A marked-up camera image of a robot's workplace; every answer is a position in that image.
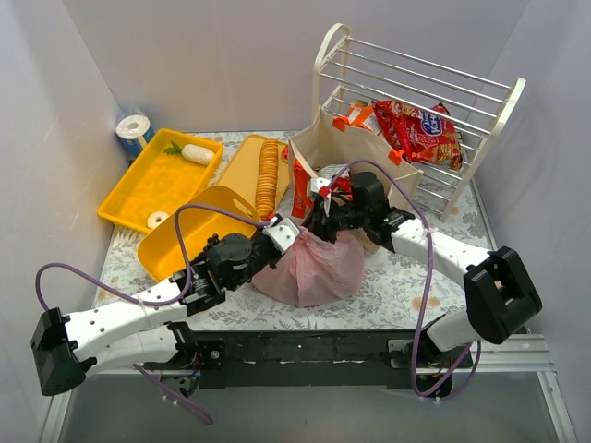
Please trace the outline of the white red chips bag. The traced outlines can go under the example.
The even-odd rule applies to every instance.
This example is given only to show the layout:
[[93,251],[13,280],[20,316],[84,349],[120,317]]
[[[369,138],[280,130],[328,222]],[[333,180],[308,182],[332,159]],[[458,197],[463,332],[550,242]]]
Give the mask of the white red chips bag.
[[332,185],[332,192],[336,194],[350,195],[352,188],[350,184],[350,171],[345,170],[341,174],[339,171],[344,168],[343,164],[333,163],[324,167],[316,168],[317,176],[327,179],[329,182],[335,179]]

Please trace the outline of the pink plastic grocery bag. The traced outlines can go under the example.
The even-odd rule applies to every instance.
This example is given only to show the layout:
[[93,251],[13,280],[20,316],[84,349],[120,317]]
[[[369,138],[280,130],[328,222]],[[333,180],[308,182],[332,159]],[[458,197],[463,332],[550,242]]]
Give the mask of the pink plastic grocery bag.
[[267,266],[252,284],[287,305],[326,305],[355,295],[364,269],[364,247],[351,233],[338,233],[330,243],[304,230],[275,267]]

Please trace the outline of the beige paper grocery bag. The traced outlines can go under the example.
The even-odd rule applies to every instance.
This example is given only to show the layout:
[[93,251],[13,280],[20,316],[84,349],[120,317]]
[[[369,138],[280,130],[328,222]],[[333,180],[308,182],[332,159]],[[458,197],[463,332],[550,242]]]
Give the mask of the beige paper grocery bag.
[[307,196],[308,181],[318,171],[331,165],[356,161],[352,172],[371,171],[384,185],[389,203],[410,210],[422,173],[410,163],[393,160],[391,146],[368,130],[343,126],[323,108],[319,108],[310,126],[289,138],[288,163],[294,189],[291,216],[299,221],[312,209]]

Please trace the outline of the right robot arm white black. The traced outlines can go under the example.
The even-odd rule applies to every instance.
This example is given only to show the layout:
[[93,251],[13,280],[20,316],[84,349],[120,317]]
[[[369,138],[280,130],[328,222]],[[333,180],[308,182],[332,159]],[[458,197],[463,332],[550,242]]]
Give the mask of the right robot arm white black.
[[502,344],[542,309],[542,301],[516,251],[471,246],[428,231],[414,214],[392,206],[372,172],[354,174],[344,196],[329,180],[314,178],[313,207],[305,226],[324,241],[341,231],[362,230],[371,243],[431,266],[464,290],[465,308],[430,321],[408,345],[422,365],[435,364],[473,341]]

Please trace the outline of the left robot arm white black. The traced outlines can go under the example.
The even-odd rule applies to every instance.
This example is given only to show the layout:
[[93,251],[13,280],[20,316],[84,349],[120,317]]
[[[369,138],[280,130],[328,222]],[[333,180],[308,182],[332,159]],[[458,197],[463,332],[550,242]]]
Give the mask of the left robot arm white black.
[[65,314],[45,307],[30,340],[41,393],[51,397],[80,385],[99,364],[99,353],[146,329],[219,305],[227,291],[275,266],[301,231],[285,221],[252,237],[213,236],[189,264],[150,289],[102,308]]

